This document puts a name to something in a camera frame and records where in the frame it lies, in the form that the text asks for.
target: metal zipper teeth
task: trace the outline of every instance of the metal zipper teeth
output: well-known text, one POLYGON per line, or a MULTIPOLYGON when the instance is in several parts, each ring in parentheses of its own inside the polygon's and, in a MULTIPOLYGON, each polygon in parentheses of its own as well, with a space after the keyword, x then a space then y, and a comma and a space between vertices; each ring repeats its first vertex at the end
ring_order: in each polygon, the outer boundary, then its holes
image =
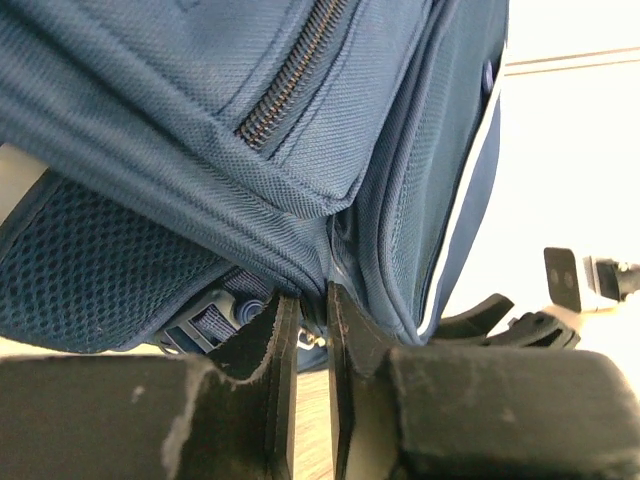
POLYGON ((349 0, 316 0, 298 40, 269 89, 235 134, 260 150, 290 110, 336 30, 349 0))

